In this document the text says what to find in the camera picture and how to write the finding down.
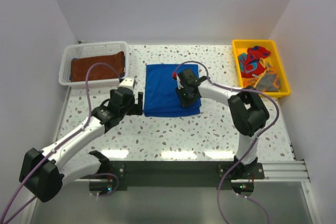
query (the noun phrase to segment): table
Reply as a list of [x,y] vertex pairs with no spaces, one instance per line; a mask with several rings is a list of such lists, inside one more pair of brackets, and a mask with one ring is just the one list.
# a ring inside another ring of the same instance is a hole
[[[225,45],[130,45],[130,76],[136,78],[135,92],[144,91],[145,66],[155,63],[204,63],[217,83],[238,86],[232,47]],[[204,74],[199,68],[199,75]],[[109,98],[111,88],[90,89],[92,107]],[[275,117],[271,102],[264,100]],[[88,115],[85,90],[71,89],[57,139],[78,126]],[[125,161],[231,161],[238,149],[238,131],[229,108],[203,99],[201,113],[183,118],[126,116],[115,128],[76,154],[68,164],[81,162],[92,150],[111,160]],[[259,162],[292,161],[294,155],[282,115],[258,144]]]

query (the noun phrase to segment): brown cloth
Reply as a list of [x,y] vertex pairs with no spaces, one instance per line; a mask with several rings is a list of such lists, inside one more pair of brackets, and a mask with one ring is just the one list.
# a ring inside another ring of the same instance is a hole
[[[119,52],[116,55],[73,59],[71,61],[71,82],[85,81],[86,73],[89,68],[98,62],[107,63],[108,65],[114,67],[120,76],[125,74],[125,55],[124,52]],[[89,81],[115,78],[118,78],[118,76],[113,70],[107,66],[99,65],[91,70]]]

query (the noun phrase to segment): white panel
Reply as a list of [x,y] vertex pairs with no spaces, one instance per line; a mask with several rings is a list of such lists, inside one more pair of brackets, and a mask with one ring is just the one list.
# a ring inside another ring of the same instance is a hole
[[[65,95],[57,81],[61,55],[75,39],[56,0],[0,0],[0,6],[2,214],[26,151],[51,142]],[[11,212],[25,200],[21,194]]]
[[271,38],[292,94],[282,99],[294,151],[307,162],[324,223],[335,222],[335,0],[291,0]]
[[290,0],[57,0],[78,40],[230,44],[268,38]]

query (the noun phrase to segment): white plastic basket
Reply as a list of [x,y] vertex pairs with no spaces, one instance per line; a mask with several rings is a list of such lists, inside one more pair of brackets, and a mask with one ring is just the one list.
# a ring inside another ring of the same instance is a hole
[[[59,68],[58,81],[61,85],[70,86],[75,89],[84,89],[85,82],[71,82],[71,61],[73,58],[88,58],[92,56],[114,55],[123,51],[125,54],[125,77],[129,71],[129,53],[128,45],[125,41],[100,42],[100,43],[84,43],[68,46],[63,53],[61,66]],[[116,86],[118,79],[89,81],[89,88],[101,88],[108,86]]]

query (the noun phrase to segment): yellow plastic tray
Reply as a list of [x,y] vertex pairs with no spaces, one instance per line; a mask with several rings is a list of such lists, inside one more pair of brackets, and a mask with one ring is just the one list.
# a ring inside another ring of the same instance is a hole
[[280,78],[281,86],[279,92],[265,92],[265,94],[271,97],[284,97],[290,94],[290,88],[284,68],[282,67],[280,56],[273,40],[264,39],[235,39],[232,41],[232,53],[236,62],[236,69],[238,74],[239,85],[243,87],[243,80],[241,78],[238,56],[240,54],[247,53],[247,48],[254,46],[262,46],[271,52],[271,55],[267,57],[267,61],[277,70],[278,76]]

